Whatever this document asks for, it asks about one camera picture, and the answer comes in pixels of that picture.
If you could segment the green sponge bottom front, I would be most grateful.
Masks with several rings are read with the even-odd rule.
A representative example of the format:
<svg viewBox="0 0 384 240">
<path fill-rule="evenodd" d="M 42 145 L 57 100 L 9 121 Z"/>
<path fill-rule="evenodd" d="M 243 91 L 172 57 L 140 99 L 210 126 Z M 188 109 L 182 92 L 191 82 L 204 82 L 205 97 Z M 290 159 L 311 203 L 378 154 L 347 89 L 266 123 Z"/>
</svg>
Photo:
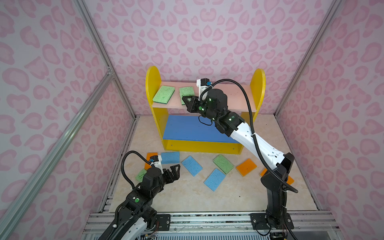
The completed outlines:
<svg viewBox="0 0 384 240">
<path fill-rule="evenodd" d="M 185 102 L 183 101 L 183 97 L 191 97 L 191 96 L 196 95 L 193 87 L 179 88 L 179 94 L 180 94 L 180 99 L 181 99 L 182 105 L 185 105 Z"/>
</svg>

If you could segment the green sponge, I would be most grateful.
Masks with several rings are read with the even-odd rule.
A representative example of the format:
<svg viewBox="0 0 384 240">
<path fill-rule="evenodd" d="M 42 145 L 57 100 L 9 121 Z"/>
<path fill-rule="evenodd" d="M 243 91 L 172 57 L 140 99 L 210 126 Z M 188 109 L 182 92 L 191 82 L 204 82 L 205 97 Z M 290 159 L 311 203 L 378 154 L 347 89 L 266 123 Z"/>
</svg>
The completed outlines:
<svg viewBox="0 0 384 240">
<path fill-rule="evenodd" d="M 171 99 L 173 93 L 175 92 L 175 87 L 171 86 L 161 86 L 155 96 L 153 97 L 153 102 L 159 104 L 167 104 Z"/>
<path fill-rule="evenodd" d="M 185 102 L 183 101 L 183 97 L 191 97 L 191 96 L 196 95 L 193 87 L 179 88 L 179 94 L 180 94 L 180 99 L 181 99 L 182 105 L 185 105 Z"/>
<path fill-rule="evenodd" d="M 143 181 L 144 175 L 147 173 L 146 169 L 142 169 L 135 177 L 136 181 L 141 183 Z"/>
<path fill-rule="evenodd" d="M 234 165 L 223 155 L 215 157 L 213 162 L 226 175 L 234 168 Z"/>
</svg>

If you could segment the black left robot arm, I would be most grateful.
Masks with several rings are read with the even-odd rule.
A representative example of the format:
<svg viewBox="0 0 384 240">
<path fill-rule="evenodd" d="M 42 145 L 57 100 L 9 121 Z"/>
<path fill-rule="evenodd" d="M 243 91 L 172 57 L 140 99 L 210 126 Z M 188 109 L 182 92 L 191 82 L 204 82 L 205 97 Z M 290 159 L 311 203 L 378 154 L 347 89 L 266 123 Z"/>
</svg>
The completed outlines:
<svg viewBox="0 0 384 240">
<path fill-rule="evenodd" d="M 152 208 L 155 196 L 166 184 L 180 178 L 180 165 L 170 170 L 151 167 L 115 211 L 114 219 L 99 237 L 100 240 L 135 240 L 146 230 L 158 227 L 157 211 Z"/>
</svg>

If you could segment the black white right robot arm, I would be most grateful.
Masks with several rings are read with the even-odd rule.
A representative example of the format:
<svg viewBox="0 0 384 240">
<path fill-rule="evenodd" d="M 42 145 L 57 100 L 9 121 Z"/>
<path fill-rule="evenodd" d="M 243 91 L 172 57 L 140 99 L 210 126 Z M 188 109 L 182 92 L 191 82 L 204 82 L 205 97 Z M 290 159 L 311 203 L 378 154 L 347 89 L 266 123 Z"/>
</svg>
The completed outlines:
<svg viewBox="0 0 384 240">
<path fill-rule="evenodd" d="M 205 98 L 183 96 L 189 113 L 198 113 L 211 120 L 216 129 L 240 143 L 260 159 L 267 172 L 261 182 L 267 189 L 268 204 L 263 223 L 273 229 L 287 225 L 287 192 L 298 190 L 288 184 L 295 157 L 284 154 L 255 133 L 253 124 L 248 124 L 240 115 L 228 109 L 228 97 L 222 90 L 208 88 Z"/>
</svg>

